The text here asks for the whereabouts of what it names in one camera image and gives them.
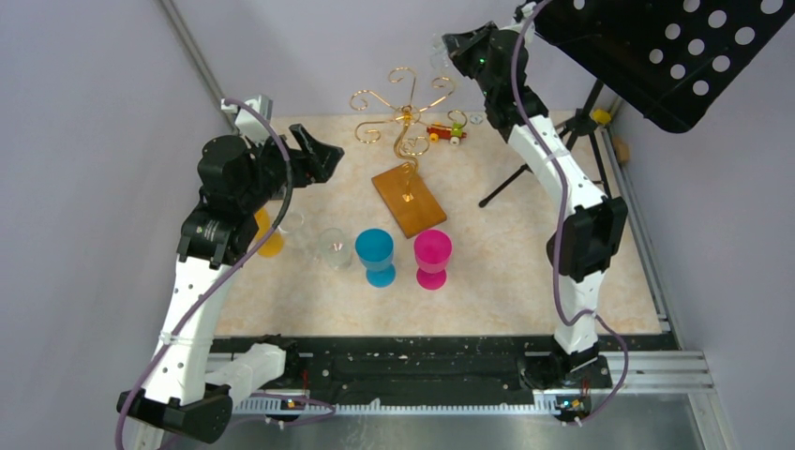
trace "pink cup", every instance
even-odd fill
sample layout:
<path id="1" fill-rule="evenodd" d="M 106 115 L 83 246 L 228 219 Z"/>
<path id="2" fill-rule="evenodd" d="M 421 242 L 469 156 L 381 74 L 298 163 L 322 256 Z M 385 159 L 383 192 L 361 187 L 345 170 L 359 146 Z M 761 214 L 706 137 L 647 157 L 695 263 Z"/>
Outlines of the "pink cup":
<path id="1" fill-rule="evenodd" d="M 425 289 L 434 291 L 447 281 L 444 270 L 453 254 L 453 241 L 439 230 L 425 230 L 414 240 L 414 258 L 420 266 L 417 282 Z"/>

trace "gold wire stand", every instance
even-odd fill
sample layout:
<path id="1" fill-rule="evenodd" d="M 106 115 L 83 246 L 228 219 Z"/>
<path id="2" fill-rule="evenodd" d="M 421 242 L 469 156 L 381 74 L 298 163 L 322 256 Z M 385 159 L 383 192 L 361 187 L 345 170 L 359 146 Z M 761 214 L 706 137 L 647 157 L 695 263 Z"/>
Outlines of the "gold wire stand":
<path id="1" fill-rule="evenodd" d="M 395 156 L 405 162 L 387 172 L 374 176 L 372 182 L 375 188 L 378 189 L 379 194 L 381 194 L 383 201 L 397 221 L 403 234 L 410 238 L 423 230 L 444 222 L 447 220 L 447 215 L 417 173 L 419 171 L 419 160 L 417 157 L 422 156 L 429 149 L 428 139 L 424 135 L 411 138 L 407 138 L 406 135 L 409 134 L 410 128 L 415 124 L 422 125 L 423 133 L 425 133 L 428 124 L 422 121 L 422 113 L 445 101 L 455 92 L 456 86 L 447 77 L 435 78 L 431 82 L 431 87 L 434 89 L 445 89 L 446 94 L 423 108 L 417 108 L 412 105 L 417 84 L 417 75 L 414 70 L 409 67 L 394 68 L 389 72 L 387 80 L 390 83 L 400 83 L 405 78 L 403 76 L 395 77 L 400 72 L 409 72 L 412 75 L 412 90 L 409 94 L 407 105 L 393 106 L 376 92 L 369 89 L 363 89 L 353 94 L 350 105 L 351 108 L 357 111 L 365 110 L 369 105 L 363 95 L 367 94 L 375 97 L 393 111 L 393 117 L 390 119 L 365 121 L 356 126 L 353 134 L 361 143 L 376 143 L 381 139 L 381 132 L 373 126 L 391 123 L 401 125 L 400 133 L 395 139 L 392 149 Z M 449 112 L 447 114 L 448 118 L 454 120 L 453 114 L 455 113 L 463 116 L 463 123 L 466 123 L 466 114 L 460 111 Z M 370 127 L 363 131 L 362 127 L 365 126 Z"/>

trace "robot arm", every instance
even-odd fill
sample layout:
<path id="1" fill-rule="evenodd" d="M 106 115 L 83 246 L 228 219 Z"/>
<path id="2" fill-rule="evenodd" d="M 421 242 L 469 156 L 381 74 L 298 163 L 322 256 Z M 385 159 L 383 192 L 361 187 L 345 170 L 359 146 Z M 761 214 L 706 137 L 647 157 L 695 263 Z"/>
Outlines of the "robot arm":
<path id="1" fill-rule="evenodd" d="M 255 97 L 246 104 L 270 118 L 267 97 Z M 229 280 L 189 316 L 179 336 L 171 334 L 195 308 L 199 296 L 228 276 L 246 255 L 257 232 L 254 213 L 286 181 L 287 168 L 273 138 L 245 110 L 225 111 L 238 113 L 235 125 L 242 136 L 217 137 L 202 150 L 201 199 L 182 226 L 172 299 L 155 354 L 164 345 L 168 351 L 142 388 L 122 393 L 117 402 L 121 412 L 128 396 L 134 396 L 128 415 L 146 424 L 136 439 L 138 450 L 157 448 L 162 430 L 205 443 L 216 441 L 229 424 L 233 408 L 284 373 L 285 350 L 261 343 L 205 374 L 220 311 L 232 286 Z M 301 146 L 301 150 L 289 150 L 293 185 L 302 188 L 328 181 L 344 155 L 342 149 L 316 141 L 301 125 L 290 126 L 290 131 Z"/>
<path id="2" fill-rule="evenodd" d="M 516 74 L 521 106 L 552 155 L 544 151 L 517 111 L 511 88 L 511 57 L 520 38 L 518 23 L 532 12 L 534 6 L 518 7 L 516 22 L 503 29 L 489 22 L 469 33 L 444 35 L 442 41 L 453 65 L 464 76 L 476 80 L 484 93 L 489 123 L 524 158 L 556 204 L 562 200 L 563 187 L 552 159 L 557 159 L 561 165 L 568 189 L 558 276 L 562 312 L 571 320 L 583 309 L 596 311 L 599 288 L 610 258 L 618 251 L 627 209 L 623 199 L 608 199 L 583 173 L 558 137 L 548 118 L 547 107 L 525 85 L 526 48 L 519 54 Z M 532 35 L 531 26 L 525 46 Z M 554 237 L 547 243 L 550 262 L 553 260 Z M 574 324 L 560 319 L 554 341 L 562 370 L 558 378 L 589 364 L 598 355 L 594 316 L 583 316 Z"/>

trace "wooden block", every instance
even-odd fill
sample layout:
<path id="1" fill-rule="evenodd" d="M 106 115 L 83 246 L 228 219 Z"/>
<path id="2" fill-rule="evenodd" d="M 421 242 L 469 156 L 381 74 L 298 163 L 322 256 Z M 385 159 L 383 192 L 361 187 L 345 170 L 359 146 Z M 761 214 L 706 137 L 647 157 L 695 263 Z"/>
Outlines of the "wooden block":
<path id="1" fill-rule="evenodd" d="M 613 148 L 616 149 L 616 160 L 619 164 L 629 162 L 629 145 L 618 136 L 613 137 Z"/>
<path id="2" fill-rule="evenodd" d="M 372 181 L 392 213 L 392 217 L 408 239 L 444 222 L 447 220 L 447 215 L 419 174 L 412 180 L 413 198 L 410 202 L 406 202 L 403 194 L 406 193 L 407 176 L 403 166 L 400 165 L 374 176 Z"/>

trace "tripod stand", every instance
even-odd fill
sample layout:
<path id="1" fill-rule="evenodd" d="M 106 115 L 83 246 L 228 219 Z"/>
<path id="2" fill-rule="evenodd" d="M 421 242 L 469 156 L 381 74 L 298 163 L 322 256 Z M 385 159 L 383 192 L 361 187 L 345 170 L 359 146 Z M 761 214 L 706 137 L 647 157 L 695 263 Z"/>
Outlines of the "tripod stand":
<path id="1" fill-rule="evenodd" d="M 569 139 L 566 141 L 566 148 L 571 151 L 574 148 L 574 144 L 577 142 L 577 139 L 582 136 L 588 136 L 591 140 L 591 149 L 593 150 L 593 157 L 596 159 L 596 168 L 599 170 L 599 181 L 594 181 L 593 183 L 596 185 L 602 185 L 605 187 L 605 194 L 609 199 L 612 198 L 610 195 L 610 185 L 608 184 L 608 176 L 605 173 L 605 164 L 602 161 L 602 154 L 599 153 L 599 145 L 596 142 L 596 135 L 594 132 L 596 128 L 599 126 L 592 118 L 591 118 L 591 110 L 593 110 L 593 105 L 596 104 L 596 99 L 599 97 L 599 93 L 602 92 L 602 88 L 605 84 L 599 80 L 593 84 L 591 88 L 591 93 L 588 95 L 588 98 L 585 100 L 585 105 L 582 109 L 577 109 L 574 114 L 574 117 L 558 124 L 555 126 L 555 129 L 562 128 L 559 136 L 561 139 L 569 133 Z M 527 164 L 522 164 L 519 169 L 514 172 L 511 176 L 508 177 L 507 180 L 503 181 L 501 185 L 499 185 L 493 192 L 488 194 L 485 199 L 481 200 L 477 205 L 481 208 L 486 207 L 486 205 L 491 202 L 494 197 L 497 197 L 497 194 L 503 191 L 503 189 L 507 188 L 508 185 L 514 182 L 523 172 L 530 172 L 530 167 Z"/>

